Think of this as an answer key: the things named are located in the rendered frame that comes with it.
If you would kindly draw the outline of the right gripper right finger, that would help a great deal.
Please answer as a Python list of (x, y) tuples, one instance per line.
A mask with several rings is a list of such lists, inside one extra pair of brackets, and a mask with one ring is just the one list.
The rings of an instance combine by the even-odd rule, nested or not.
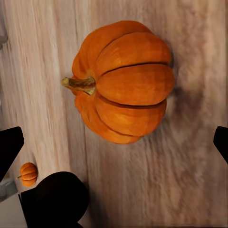
[(218, 126), (213, 142), (220, 154), (228, 163), (228, 128)]

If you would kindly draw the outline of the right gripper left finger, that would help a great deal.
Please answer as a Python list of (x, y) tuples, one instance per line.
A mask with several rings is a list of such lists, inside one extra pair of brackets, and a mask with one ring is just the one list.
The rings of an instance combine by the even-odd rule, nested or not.
[(0, 131), (0, 182), (24, 145), (23, 132), (19, 126)]

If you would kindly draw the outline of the pumpkin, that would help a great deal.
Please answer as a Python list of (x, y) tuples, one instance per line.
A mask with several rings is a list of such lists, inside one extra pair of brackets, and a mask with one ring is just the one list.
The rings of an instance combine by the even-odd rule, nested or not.
[(137, 21), (91, 32), (61, 85), (76, 95), (85, 125), (101, 138), (131, 144), (149, 135), (166, 114), (174, 87), (166, 42)]
[(30, 162), (23, 164), (20, 168), (20, 176), (18, 178), (21, 178), (22, 184), (25, 187), (33, 186), (38, 179), (38, 170), (36, 166)]

